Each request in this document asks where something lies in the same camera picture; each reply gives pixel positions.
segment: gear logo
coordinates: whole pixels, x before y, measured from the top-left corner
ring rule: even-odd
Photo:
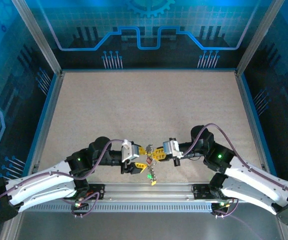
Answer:
[[[13,15],[13,4],[11,0],[0,0],[0,22],[4,25]]]
[[[134,11],[134,14],[139,14],[141,18],[144,16],[157,17],[158,14],[164,14],[164,11],[169,10],[170,5],[174,3],[175,0],[126,0],[128,10]]]

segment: blue background wall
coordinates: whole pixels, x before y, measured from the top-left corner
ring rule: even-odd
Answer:
[[[36,80],[40,80],[40,68],[52,78],[51,69],[11,0],[0,1],[0,111],[6,124],[2,133],[0,119],[0,180],[22,174],[5,157],[16,156],[25,163],[31,149],[47,94]]]
[[[288,180],[288,0],[246,68],[245,77],[277,175]]]
[[[118,51],[124,68],[233,68],[270,1],[153,0],[148,8],[144,0],[28,3],[66,69],[104,69],[105,62],[114,68],[104,51]]]

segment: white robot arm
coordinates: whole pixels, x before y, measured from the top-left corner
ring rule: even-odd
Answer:
[[[232,145],[234,151],[216,143],[206,127],[196,126],[191,130],[192,142],[178,143],[175,138],[170,138],[157,149],[159,154],[155,159],[159,162],[172,159],[177,167],[183,159],[204,156],[204,164],[216,172],[209,188],[217,199],[249,202],[277,215],[288,225],[288,181],[245,162]],[[112,141],[122,144],[120,151],[108,148]],[[143,163],[131,162],[139,155],[140,146],[133,142],[99,137],[88,148],[75,152],[47,170],[5,182],[0,188],[0,221],[55,199],[80,202],[89,195],[86,176],[93,173],[97,165],[119,166],[121,174],[139,174],[147,167]]]

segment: beige work surface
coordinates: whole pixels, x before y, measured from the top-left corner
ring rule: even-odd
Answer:
[[[216,123],[240,155],[260,166],[254,140],[233,72],[134,70],[69,72],[63,85],[39,170],[87,148],[97,137],[128,139],[146,147],[169,138],[190,141],[196,125]],[[228,147],[215,128],[216,142]],[[113,150],[120,150],[114,144]],[[137,162],[145,162],[143,156]],[[155,166],[158,182],[208,182],[214,175],[202,162],[188,159]],[[149,182],[142,174],[120,174],[119,167],[99,166],[93,182]]]

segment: enclosure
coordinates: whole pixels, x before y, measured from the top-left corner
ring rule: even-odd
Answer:
[[[160,147],[207,123],[288,181],[288,0],[0,0],[0,179],[45,170],[100,136]],[[87,180],[105,196],[90,216],[43,203],[0,224],[0,239],[288,240],[260,207],[215,219],[196,203],[191,185],[214,175],[202,160],[155,171],[150,186],[147,173],[99,166]],[[195,204],[206,210],[187,210]]]

